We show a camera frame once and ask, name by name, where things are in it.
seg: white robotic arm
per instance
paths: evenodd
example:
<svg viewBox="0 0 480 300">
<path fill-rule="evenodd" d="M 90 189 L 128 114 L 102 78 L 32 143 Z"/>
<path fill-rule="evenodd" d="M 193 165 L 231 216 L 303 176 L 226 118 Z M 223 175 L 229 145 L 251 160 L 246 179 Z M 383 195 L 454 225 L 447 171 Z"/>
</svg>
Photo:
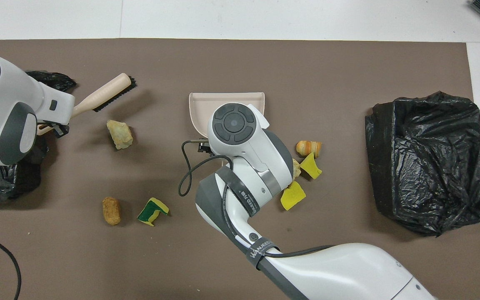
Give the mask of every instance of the white robotic arm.
<svg viewBox="0 0 480 300">
<path fill-rule="evenodd" d="M 208 123 L 214 154 L 232 159 L 200 182 L 196 208 L 292 299 L 432 300 L 388 253 L 362 243 L 282 254 L 247 222 L 292 182 L 292 157 L 253 106 L 225 104 Z"/>
<path fill-rule="evenodd" d="M 0 165 L 32 148 L 37 123 L 68 125 L 75 98 L 42 84 L 0 57 Z"/>
</svg>

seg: velcro strap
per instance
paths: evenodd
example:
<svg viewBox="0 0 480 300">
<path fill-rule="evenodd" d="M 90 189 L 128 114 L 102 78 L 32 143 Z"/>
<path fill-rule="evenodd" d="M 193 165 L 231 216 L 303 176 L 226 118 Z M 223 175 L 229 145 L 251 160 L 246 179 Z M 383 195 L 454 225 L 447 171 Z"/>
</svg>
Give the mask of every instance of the velcro strap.
<svg viewBox="0 0 480 300">
<path fill-rule="evenodd" d="M 257 203 L 257 200 L 255 200 L 255 197 L 245 186 L 244 182 L 242 182 L 231 169 L 224 166 L 216 171 L 216 174 L 225 182 L 233 194 L 235 194 L 250 217 L 253 217 L 259 212 L 259 203 Z"/>
<path fill-rule="evenodd" d="M 258 270 L 259 261 L 262 259 L 266 251 L 268 251 L 272 247 L 277 248 L 272 241 L 265 237 L 261 237 L 256 240 L 255 243 L 251 245 L 251 247 L 249 247 L 245 256 L 247 260 L 249 260 L 249 262 Z"/>
</svg>

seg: brown mat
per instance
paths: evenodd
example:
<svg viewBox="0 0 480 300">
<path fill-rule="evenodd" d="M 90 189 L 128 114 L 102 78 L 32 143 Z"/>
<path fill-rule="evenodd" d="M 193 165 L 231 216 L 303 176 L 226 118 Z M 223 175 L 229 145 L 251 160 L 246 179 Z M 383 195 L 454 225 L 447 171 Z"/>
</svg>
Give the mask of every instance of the brown mat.
<svg viewBox="0 0 480 300">
<path fill-rule="evenodd" d="M 24 70 L 71 76 L 88 93 L 121 72 L 138 87 L 51 140 L 42 186 L 0 205 L 0 242 L 23 274 L 21 299 L 283 299 L 194 207 L 194 174 L 181 198 L 181 142 L 199 138 L 190 92 L 266 95 L 270 129 L 297 158 L 299 140 L 324 142 L 324 173 L 299 178 L 307 198 L 290 211 L 278 199 L 251 221 L 289 252 L 363 242 L 397 258 L 442 299 L 480 298 L 480 224 L 419 237 L 375 210 L 364 116 L 376 103 L 436 91 L 472 98 L 465 44 L 273 40 L 0 40 L 0 56 Z M 115 150 L 105 123 L 126 122 L 136 142 Z M 192 165 L 206 158 L 189 145 Z M 122 222 L 103 220 L 101 200 L 122 201 Z M 171 209 L 155 227 L 136 220 L 154 196 Z M 0 253 L 0 299 L 15 273 Z"/>
</svg>

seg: dustpan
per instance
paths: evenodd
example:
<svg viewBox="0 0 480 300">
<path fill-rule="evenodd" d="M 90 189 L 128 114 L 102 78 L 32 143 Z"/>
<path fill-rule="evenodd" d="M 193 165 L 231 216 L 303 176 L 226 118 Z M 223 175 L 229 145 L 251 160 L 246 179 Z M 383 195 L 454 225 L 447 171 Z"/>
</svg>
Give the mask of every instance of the dustpan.
<svg viewBox="0 0 480 300">
<path fill-rule="evenodd" d="M 252 104 L 264 114 L 264 93 L 190 93 L 188 106 L 190 118 L 195 129 L 208 138 L 208 120 L 217 108 L 223 104 L 235 102 L 244 105 Z"/>
</svg>

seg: crumpled black bag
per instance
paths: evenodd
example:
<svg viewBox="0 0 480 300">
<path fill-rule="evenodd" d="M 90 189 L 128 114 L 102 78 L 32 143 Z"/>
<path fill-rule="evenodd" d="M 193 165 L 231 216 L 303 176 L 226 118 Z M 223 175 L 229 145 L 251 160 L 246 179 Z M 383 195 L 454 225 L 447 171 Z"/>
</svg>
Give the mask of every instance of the crumpled black bag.
<svg viewBox="0 0 480 300">
<path fill-rule="evenodd" d="M 46 71 L 28 71 L 27 75 L 59 91 L 67 91 L 76 85 L 70 77 Z M 45 138 L 35 140 L 31 151 L 14 165 L 0 165 L 0 203 L 14 200 L 40 185 L 40 164 L 49 151 Z"/>
<path fill-rule="evenodd" d="M 480 222 L 480 112 L 469 99 L 437 92 L 377 104 L 366 147 L 381 214 L 422 235 Z"/>
</svg>

